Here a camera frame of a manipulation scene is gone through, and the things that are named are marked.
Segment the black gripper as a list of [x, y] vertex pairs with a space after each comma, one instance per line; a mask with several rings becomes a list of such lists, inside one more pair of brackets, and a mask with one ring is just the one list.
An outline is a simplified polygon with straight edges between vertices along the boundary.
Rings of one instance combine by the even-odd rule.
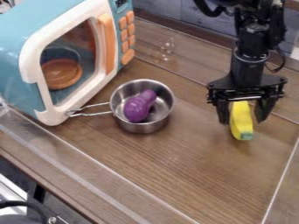
[[217, 104], [221, 124], [230, 124], [230, 102], [258, 100], [256, 117], [262, 123], [277, 105], [277, 99], [284, 97], [288, 79], [265, 74], [268, 59], [268, 53], [253, 57], [235, 49], [229, 74], [209, 83], [207, 102]]

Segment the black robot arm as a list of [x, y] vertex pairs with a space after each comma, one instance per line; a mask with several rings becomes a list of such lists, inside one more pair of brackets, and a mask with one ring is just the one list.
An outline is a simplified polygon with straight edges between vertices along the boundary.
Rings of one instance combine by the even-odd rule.
[[229, 74], [209, 83], [207, 101], [217, 107], [219, 122], [230, 124], [230, 104], [254, 101], [256, 117], [262, 123], [278, 99], [285, 96], [288, 78], [273, 70], [266, 74], [268, 59], [286, 39], [286, 0], [194, 0], [201, 12], [215, 18], [229, 14], [235, 18], [238, 36], [231, 54]]

